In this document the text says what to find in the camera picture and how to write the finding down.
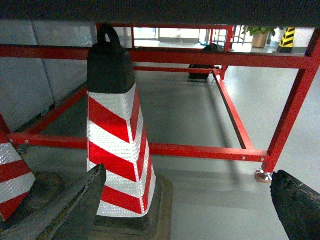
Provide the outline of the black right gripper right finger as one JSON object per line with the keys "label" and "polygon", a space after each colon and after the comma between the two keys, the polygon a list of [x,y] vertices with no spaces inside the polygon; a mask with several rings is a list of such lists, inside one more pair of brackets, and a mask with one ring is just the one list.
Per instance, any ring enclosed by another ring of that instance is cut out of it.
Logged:
{"label": "black right gripper right finger", "polygon": [[277,216],[290,240],[320,238],[320,194],[284,170],[274,172],[270,186]]}

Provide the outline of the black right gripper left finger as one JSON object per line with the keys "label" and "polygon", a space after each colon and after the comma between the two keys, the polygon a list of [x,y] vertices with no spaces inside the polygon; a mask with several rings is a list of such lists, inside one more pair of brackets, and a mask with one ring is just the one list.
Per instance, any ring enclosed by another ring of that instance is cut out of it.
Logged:
{"label": "black right gripper left finger", "polygon": [[39,240],[87,240],[91,234],[106,181],[103,164],[89,172],[82,189],[66,207],[52,220]]}

